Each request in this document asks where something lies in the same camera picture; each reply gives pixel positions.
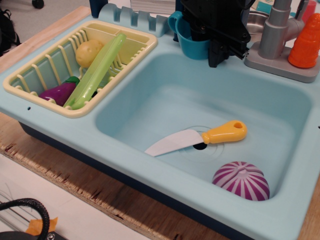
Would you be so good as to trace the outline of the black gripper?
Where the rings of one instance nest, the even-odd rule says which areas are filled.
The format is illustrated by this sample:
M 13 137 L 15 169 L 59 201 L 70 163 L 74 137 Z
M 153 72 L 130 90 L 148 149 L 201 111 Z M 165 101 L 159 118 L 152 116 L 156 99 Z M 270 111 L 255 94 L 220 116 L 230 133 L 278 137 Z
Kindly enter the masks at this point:
M 210 40 L 208 65 L 216 68 L 230 56 L 243 59 L 251 36 L 243 23 L 250 0 L 182 0 L 182 15 L 190 23 L 191 39 Z

